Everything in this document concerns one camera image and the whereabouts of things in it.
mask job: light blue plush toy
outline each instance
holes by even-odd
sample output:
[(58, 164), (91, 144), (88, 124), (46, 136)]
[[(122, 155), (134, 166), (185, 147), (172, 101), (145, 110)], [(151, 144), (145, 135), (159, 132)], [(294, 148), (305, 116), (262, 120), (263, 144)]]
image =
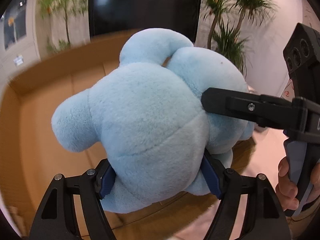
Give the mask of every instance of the light blue plush toy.
[(205, 195), (205, 147), (230, 167), (231, 148), (253, 132), (250, 122), (204, 111), (200, 99), (209, 87), (248, 92), (220, 54), (171, 30), (143, 30), (124, 45), (116, 70), (56, 109), (52, 128), (69, 151), (103, 144), (116, 172), (101, 201), (107, 211), (136, 211), (181, 191)]

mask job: bolt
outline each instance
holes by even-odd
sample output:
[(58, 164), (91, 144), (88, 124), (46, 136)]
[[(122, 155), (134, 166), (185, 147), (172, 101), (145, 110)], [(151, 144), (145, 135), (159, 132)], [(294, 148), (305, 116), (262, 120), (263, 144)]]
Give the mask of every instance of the bolt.
[(96, 170), (95, 169), (88, 169), (87, 170), (87, 174), (88, 175), (93, 175), (93, 174), (95, 174), (96, 173)]
[(264, 174), (259, 174), (258, 178), (261, 180), (265, 180), (267, 177)]
[(62, 174), (57, 174), (56, 176), (54, 176), (55, 180), (60, 180), (62, 179)]
[(235, 171), (234, 171), (233, 169), (230, 169), (230, 168), (227, 169), (227, 173), (228, 173), (228, 174), (233, 174), (234, 172), (235, 172)]
[(253, 104), (253, 103), (248, 104), (248, 110), (249, 110), (250, 112), (253, 112), (255, 109), (256, 109), (255, 104)]

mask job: white label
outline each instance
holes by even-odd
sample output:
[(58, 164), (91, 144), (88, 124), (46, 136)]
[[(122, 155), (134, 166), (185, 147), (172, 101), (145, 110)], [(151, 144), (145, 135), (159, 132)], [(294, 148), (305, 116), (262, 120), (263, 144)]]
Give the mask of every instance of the white label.
[(20, 66), (23, 63), (23, 56), (19, 55), (13, 60), (16, 66)]

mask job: black screen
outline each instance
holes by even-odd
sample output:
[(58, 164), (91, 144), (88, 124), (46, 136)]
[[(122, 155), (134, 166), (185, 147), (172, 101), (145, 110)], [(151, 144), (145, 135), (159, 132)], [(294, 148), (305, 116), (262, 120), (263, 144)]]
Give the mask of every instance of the black screen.
[(201, 0), (89, 0), (90, 35), (166, 28), (195, 42)]

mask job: blue gripper pad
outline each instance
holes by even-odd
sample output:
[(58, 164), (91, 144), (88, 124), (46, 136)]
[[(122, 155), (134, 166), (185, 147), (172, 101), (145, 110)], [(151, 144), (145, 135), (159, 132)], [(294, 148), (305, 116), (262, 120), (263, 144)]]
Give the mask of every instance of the blue gripper pad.
[(106, 195), (110, 194), (113, 184), (115, 183), (116, 173), (111, 167), (108, 166), (106, 172), (101, 177), (101, 189), (99, 191), (99, 195), (104, 198)]
[(222, 197), (220, 179), (214, 168), (210, 164), (210, 161), (204, 156), (200, 165), (201, 172), (208, 185), (210, 192), (218, 199)]

